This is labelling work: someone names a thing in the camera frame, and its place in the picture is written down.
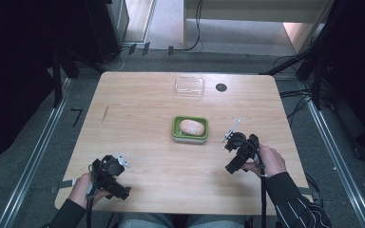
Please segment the wooden table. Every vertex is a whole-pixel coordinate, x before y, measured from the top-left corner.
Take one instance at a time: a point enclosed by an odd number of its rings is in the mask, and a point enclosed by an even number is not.
[[[199,0],[183,2],[183,43],[186,20],[195,19]],[[310,45],[318,26],[331,10],[334,0],[205,0],[201,19],[284,22],[297,53]]]
[[[203,97],[177,96],[178,77],[203,78]],[[220,83],[226,91],[216,89]],[[176,116],[206,118],[207,141],[175,142],[171,125]],[[231,175],[224,168],[236,151],[222,150],[221,139],[236,119],[241,119],[236,131],[247,137],[254,133],[276,148],[295,183],[308,187],[273,77],[165,72],[102,75],[64,181],[80,177],[95,159],[121,152],[131,167],[117,181],[132,187],[130,195],[102,199],[95,210],[259,215],[259,178],[243,171]],[[70,190],[59,191],[57,208]],[[269,198],[267,214],[275,214]]]

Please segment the striped sleeve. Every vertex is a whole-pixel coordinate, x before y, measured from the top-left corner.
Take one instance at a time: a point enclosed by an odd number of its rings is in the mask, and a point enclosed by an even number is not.
[[[300,194],[287,172],[267,179],[266,188],[283,227],[331,227],[325,211]]]
[[[85,208],[67,199],[48,227],[77,227],[85,212]]]

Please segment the tape mark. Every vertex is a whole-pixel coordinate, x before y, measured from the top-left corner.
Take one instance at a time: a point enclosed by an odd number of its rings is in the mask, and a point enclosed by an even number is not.
[[[168,56],[173,54],[173,50],[174,50],[174,47],[172,47],[172,46],[168,47]]]
[[[108,112],[108,106],[106,107],[106,111],[105,111],[105,114],[103,115],[103,119],[102,119],[102,123],[103,123],[103,121],[105,120],[105,118],[106,118],[106,113]]]
[[[150,42],[147,42],[144,44],[144,51],[142,52],[142,56],[145,56],[147,52],[149,51]]]
[[[73,123],[73,127],[75,127],[75,126],[76,126],[76,124],[78,123],[79,119],[81,118],[81,115],[82,115],[83,109],[71,108],[71,109],[70,109],[70,111],[77,111],[77,112],[79,112],[78,116],[76,117],[75,122]]]
[[[131,47],[129,48],[129,53],[128,53],[128,55],[133,54],[133,52],[135,52],[135,48],[136,48],[136,44],[134,44],[133,46],[131,46]]]

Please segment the clear plastic container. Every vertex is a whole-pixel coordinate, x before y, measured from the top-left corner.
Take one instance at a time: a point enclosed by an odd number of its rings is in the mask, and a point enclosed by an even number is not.
[[[184,97],[203,97],[204,79],[194,77],[178,77],[176,79],[176,95]]]

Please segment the green bowl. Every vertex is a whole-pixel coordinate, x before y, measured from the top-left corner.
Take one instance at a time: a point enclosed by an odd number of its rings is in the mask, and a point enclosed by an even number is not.
[[[183,120],[191,120],[196,121],[204,126],[203,134],[201,136],[193,136],[187,135],[180,130],[180,123]],[[190,143],[205,143],[208,135],[208,122],[205,118],[202,117],[190,117],[190,116],[178,116],[173,120],[173,124],[171,126],[171,136],[175,141],[179,142],[190,142]]]

